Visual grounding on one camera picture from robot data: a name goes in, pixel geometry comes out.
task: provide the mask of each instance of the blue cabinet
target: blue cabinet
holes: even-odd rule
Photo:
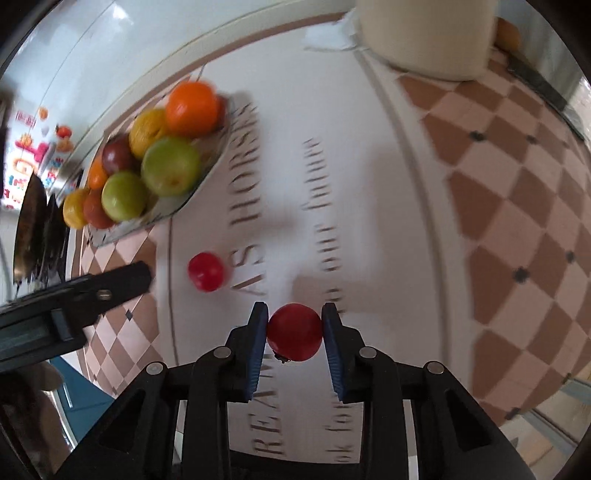
[[[74,437],[79,442],[111,406],[113,398],[95,387],[63,358],[56,357],[50,362],[64,377],[64,385],[57,393]]]

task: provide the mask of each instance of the red tomato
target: red tomato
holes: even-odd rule
[[[58,125],[56,127],[56,135],[60,138],[70,138],[72,136],[72,129],[65,125]]]
[[[299,303],[277,310],[267,325],[267,342],[279,359],[303,362],[312,358],[322,343],[318,314]]]
[[[189,262],[187,270],[189,278],[198,290],[214,291],[223,284],[223,263],[213,253],[201,252],[195,255]]]

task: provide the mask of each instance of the checkered floor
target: checkered floor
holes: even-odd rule
[[[102,273],[140,260],[154,273],[157,229],[158,225],[101,248],[93,247],[83,231],[78,231],[72,277]],[[82,371],[114,397],[146,365],[162,361],[158,352],[156,298],[152,293],[110,310],[95,326],[87,327],[86,335],[89,343],[78,351]]]
[[[500,424],[591,361],[591,158],[499,51],[477,82],[392,74],[447,171],[486,327],[472,393]]]

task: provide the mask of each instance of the fruit tray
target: fruit tray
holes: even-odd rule
[[[226,100],[226,118],[223,128],[211,135],[191,142],[199,150],[202,161],[201,178],[199,178],[199,181],[193,189],[184,195],[174,197],[157,197],[153,195],[148,201],[148,207],[142,216],[134,218],[133,220],[118,223],[111,228],[101,230],[91,225],[86,225],[85,228],[88,229],[90,243],[94,247],[98,248],[111,244],[127,235],[145,229],[162,219],[174,215],[187,204],[196,192],[199,191],[201,185],[207,180],[215,167],[219,164],[220,158],[228,149],[230,132],[232,130],[232,115],[235,108],[231,97],[224,96],[224,98]]]

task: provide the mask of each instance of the screw head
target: screw head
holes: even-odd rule
[[[445,371],[445,368],[439,362],[429,362],[427,364],[427,370],[434,375],[441,375]]]
[[[213,351],[215,358],[228,358],[232,351],[227,346],[219,346]]]
[[[378,353],[375,351],[375,348],[372,348],[370,346],[364,346],[359,350],[359,354],[363,358],[375,358]]]
[[[162,373],[162,370],[164,370],[164,367],[159,362],[153,362],[146,367],[148,375],[158,375]]]
[[[110,290],[99,290],[96,292],[96,298],[103,301],[108,301],[113,298]]]

